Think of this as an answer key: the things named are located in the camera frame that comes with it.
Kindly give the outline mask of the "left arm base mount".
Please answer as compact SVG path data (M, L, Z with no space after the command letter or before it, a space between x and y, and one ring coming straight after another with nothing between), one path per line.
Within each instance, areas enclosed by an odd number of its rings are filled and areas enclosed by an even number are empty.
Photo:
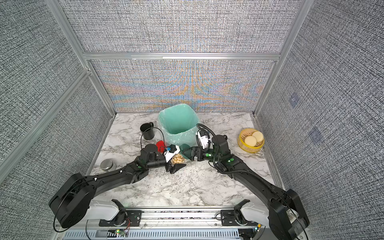
M118 213L112 220L100 220L99 227L138 227L142 218L140 210L126 210Z

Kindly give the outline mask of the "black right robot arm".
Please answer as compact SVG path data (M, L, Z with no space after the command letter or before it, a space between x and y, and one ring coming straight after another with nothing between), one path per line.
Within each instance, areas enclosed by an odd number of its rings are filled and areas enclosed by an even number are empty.
M217 135L209 141L211 148L181 146L182 154L194 161L210 161L223 175L240 182L256 195L268 209L269 227L279 240L295 240L306 233L310 220L299 195L292 189L283 190L256 174L247 164L232 154L226 135Z

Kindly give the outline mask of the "red lid peanut jar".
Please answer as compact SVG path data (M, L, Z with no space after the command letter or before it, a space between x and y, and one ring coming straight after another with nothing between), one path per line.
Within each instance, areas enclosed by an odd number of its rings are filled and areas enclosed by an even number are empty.
M158 141L156 143L156 146L158 148L158 151L163 154L167 150L167 146L165 145L164 141Z

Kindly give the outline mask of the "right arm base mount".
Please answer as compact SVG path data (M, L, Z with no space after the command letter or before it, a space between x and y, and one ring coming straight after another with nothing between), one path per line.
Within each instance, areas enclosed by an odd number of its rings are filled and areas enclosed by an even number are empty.
M236 210L221 210L220 217L222 225L225 227L247 226L250 223Z

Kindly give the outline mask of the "green lid peanut jar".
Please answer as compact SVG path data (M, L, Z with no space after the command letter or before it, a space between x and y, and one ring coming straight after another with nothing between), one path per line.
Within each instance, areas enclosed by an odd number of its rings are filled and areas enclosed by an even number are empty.
M171 158L171 164L174 166L175 164L185 164L186 163L186 159L181 155L181 154L175 154L172 158Z

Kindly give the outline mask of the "green jar lid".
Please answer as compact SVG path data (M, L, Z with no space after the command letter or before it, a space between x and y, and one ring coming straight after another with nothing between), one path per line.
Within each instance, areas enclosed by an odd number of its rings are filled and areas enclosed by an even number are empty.
M180 145L180 154L183 156L183 152L192 151L192 148L187 144Z

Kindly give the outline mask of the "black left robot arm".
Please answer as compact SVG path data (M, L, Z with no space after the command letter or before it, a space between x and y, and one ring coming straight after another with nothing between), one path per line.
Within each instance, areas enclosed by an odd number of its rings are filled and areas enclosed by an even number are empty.
M164 167L167 173L174 174L186 167L184 163L173 164L166 155L158 151L154 144L148 144L131 163L112 172L94 176L72 175L51 198L49 207L54 220L62 228L69 229L82 219L105 220L115 226L127 222L125 207L118 200L111 200L98 207L94 197L120 187L139 182L152 168Z

